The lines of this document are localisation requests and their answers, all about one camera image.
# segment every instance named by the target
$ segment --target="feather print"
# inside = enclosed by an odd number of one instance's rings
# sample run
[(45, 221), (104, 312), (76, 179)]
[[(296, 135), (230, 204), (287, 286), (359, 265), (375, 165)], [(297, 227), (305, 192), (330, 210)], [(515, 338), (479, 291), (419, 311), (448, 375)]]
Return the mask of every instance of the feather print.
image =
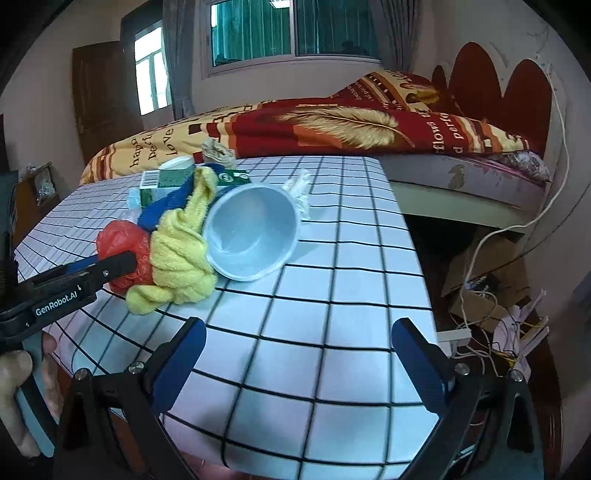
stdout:
[(312, 131), (327, 134), (356, 148), (367, 150), (396, 143), (397, 135), (414, 143), (398, 128), (398, 122), (377, 110), (345, 106), (301, 108), (278, 117)]

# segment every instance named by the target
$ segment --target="crumpled tissue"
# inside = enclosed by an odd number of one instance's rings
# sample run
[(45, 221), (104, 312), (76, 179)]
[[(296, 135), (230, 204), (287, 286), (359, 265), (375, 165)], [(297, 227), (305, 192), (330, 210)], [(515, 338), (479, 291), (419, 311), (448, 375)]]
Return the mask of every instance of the crumpled tissue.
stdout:
[(234, 170), (236, 168), (236, 152), (224, 147), (216, 138), (207, 137), (201, 144), (203, 162), (217, 162), (224, 167)]
[(295, 200), (297, 209), (300, 211), (302, 220), (310, 220), (310, 204), (308, 194), (310, 193), (310, 172), (301, 169), (298, 176), (293, 176), (285, 182), (281, 188), (289, 193)]

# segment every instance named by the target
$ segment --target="grid tablecloth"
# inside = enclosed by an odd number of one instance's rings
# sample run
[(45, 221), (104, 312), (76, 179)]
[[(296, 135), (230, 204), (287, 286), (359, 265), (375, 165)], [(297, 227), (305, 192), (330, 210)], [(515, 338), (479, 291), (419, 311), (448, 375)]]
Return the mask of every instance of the grid tablecloth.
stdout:
[[(220, 277), (196, 304), (130, 314), (108, 288), (49, 328), (70, 373), (118, 372), (146, 360), (183, 320), (207, 343), (164, 425), (179, 449), (271, 478), (393, 479), (437, 417), (421, 404), (391, 325), (408, 316), (436, 341), (421, 267), (378, 160), (241, 161), (252, 181), (281, 184), (305, 168), (311, 220), (287, 265), (250, 283)], [(96, 235), (126, 210), (140, 175), (78, 188), (17, 248), (19, 277), (93, 255)]]

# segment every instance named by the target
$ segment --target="heart-shaped headboard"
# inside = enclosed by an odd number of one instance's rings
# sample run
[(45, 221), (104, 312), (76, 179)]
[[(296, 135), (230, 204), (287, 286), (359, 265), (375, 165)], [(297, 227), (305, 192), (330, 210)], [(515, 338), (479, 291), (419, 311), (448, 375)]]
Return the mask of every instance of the heart-shaped headboard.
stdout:
[(441, 65), (433, 71), (431, 81), (453, 95), (462, 115), (486, 119), (509, 133), (523, 135), (531, 149), (543, 156), (553, 102), (546, 75), (532, 60), (522, 60), (511, 72), (503, 95), (499, 74), (504, 72), (497, 72), (486, 50), (470, 42), (456, 57), (449, 85)]

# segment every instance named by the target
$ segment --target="metal screw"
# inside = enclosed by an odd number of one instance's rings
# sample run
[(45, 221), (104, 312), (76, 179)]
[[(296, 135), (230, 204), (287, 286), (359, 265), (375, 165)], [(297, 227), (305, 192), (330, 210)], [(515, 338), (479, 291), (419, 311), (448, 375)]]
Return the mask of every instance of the metal screw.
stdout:
[(130, 365), (129, 365), (129, 367), (127, 367), (127, 370), (132, 375), (139, 374), (143, 369), (144, 369), (144, 363), (143, 362), (131, 362)]
[(88, 375), (88, 370), (86, 368), (80, 368), (74, 374), (74, 378), (77, 380), (82, 380), (86, 375)]
[(459, 373), (460, 375), (463, 375), (463, 376), (468, 375), (470, 373), (470, 367), (467, 366), (466, 364), (456, 364), (454, 369), (456, 370), (457, 373)]
[(514, 382), (523, 382), (524, 376), (519, 370), (510, 370), (509, 371), (509, 378), (512, 379)]

